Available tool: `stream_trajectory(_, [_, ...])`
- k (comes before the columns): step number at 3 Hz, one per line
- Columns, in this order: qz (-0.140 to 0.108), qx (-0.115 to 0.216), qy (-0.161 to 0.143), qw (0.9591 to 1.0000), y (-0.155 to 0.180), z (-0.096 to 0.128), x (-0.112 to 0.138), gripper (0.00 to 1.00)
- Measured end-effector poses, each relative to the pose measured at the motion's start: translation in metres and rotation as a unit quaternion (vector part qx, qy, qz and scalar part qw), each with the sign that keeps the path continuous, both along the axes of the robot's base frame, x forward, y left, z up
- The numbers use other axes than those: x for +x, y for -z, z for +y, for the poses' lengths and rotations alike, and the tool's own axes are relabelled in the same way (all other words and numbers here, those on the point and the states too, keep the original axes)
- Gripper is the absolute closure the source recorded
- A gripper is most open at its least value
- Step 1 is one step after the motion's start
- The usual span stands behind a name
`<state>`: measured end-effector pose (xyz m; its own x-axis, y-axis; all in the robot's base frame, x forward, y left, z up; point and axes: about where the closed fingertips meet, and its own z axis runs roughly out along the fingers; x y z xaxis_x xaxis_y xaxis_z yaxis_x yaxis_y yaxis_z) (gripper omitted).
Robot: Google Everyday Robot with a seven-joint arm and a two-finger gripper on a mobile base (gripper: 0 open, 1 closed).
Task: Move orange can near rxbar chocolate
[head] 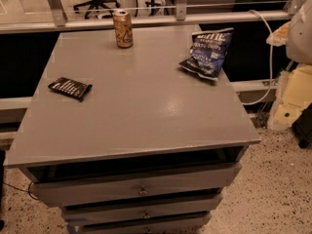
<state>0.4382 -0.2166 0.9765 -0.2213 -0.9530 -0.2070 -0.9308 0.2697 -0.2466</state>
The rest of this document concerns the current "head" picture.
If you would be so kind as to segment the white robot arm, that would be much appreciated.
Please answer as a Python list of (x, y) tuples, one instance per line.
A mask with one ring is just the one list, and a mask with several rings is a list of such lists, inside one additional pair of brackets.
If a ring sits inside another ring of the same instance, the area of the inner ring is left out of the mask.
[(290, 66), (278, 78), (267, 128), (289, 128), (312, 103), (312, 0), (306, 0), (292, 19), (269, 36), (271, 46), (286, 46)]

